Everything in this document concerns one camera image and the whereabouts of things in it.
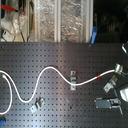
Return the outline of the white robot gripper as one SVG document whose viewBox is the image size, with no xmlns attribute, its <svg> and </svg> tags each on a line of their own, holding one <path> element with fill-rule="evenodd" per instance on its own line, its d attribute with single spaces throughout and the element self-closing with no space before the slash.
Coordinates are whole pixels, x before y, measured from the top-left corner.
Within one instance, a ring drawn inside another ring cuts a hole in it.
<svg viewBox="0 0 128 128">
<path fill-rule="evenodd" d="M 115 66 L 115 73 L 121 74 L 122 72 L 123 72 L 123 66 L 117 63 Z M 125 102 L 128 102 L 128 83 L 120 87 L 119 93 L 121 98 Z"/>
</svg>

